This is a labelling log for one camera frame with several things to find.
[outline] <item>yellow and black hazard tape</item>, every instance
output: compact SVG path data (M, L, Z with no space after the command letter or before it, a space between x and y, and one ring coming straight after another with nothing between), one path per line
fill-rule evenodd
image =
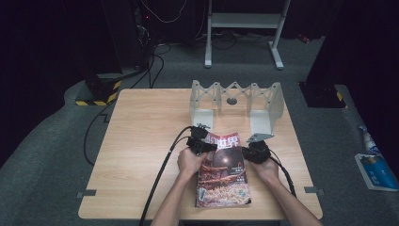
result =
M110 105L115 101L120 87L120 81L115 83L107 99L104 100L76 100L77 105Z

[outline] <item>metal bracket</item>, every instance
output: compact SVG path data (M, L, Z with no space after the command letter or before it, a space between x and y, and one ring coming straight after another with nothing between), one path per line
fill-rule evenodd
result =
M231 89L238 89L238 92L231 93ZM284 99L280 83L274 83L270 88L261 89L256 83L242 88L237 82L231 83L228 87L222 88L220 83L215 82L208 89L202 87L197 80L193 81L190 97L190 115L193 125L205 124L209 131L214 129L214 110L200 108L200 102L206 97L216 105L217 115L221 114L222 98L225 97L230 105L237 103L237 97L244 95L247 98L247 114L250 118L252 136L247 142L256 142L274 136L276 120L282 116L284 110ZM254 102L263 102L260 109L254 109Z
M317 196L323 196L326 194L324 189L319 189L317 186L305 186L304 188L306 193L316 193Z
M79 191L76 195L76 199L82 199L84 196L96 196L97 190L85 190L84 192Z

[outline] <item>dark background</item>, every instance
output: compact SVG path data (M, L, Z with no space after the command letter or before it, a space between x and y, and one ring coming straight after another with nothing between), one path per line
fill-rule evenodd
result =
M160 15L175 15L172 10L178 4L157 1L149 4ZM267 1L270 7L263 11L264 1L249 4L229 0L224 6L223 1L216 2L214 11L274 12L281 5L281 1ZM94 0L1 1L2 165L36 125L64 105L65 90L84 79L69 49L71 34L63 28L63 13L76 29L83 58L94 72L123 71L105 5ZM186 8L175 25L154 22L154 32L192 43L200 29L203 2L188 0ZM398 9L395 1L388 0L293 1L282 32L286 39L296 39L298 34L309 39L327 36L313 65L313 81L348 86L360 115L396 175Z

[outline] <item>person's left hand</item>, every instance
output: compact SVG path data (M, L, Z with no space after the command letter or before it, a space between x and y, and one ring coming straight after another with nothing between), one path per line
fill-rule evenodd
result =
M202 153L201 155L196 156L188 147L181 150L177 159L180 172L192 176L200 169L200 165L207 155L208 153Z

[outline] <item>forearm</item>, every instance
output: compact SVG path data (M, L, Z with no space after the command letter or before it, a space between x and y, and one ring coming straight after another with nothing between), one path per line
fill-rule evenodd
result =
M280 180L265 183L276 197L291 225L322 225L320 220L302 202L294 197Z
M191 176L179 174L156 213L152 225L178 225L183 195Z

